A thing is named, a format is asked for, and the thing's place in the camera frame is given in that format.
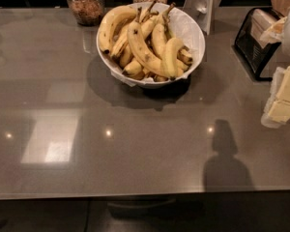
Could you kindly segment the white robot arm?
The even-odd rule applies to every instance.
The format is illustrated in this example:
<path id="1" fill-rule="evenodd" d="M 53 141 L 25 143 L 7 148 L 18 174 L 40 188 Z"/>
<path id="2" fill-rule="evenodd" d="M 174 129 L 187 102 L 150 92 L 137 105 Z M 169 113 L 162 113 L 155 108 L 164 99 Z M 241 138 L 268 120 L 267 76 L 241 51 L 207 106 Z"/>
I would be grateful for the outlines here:
<path id="1" fill-rule="evenodd" d="M 282 28 L 282 52 L 290 57 L 290 12 Z M 277 67 L 270 88 L 270 96 L 261 117 L 265 127 L 277 129 L 290 120 L 290 65 Z"/>

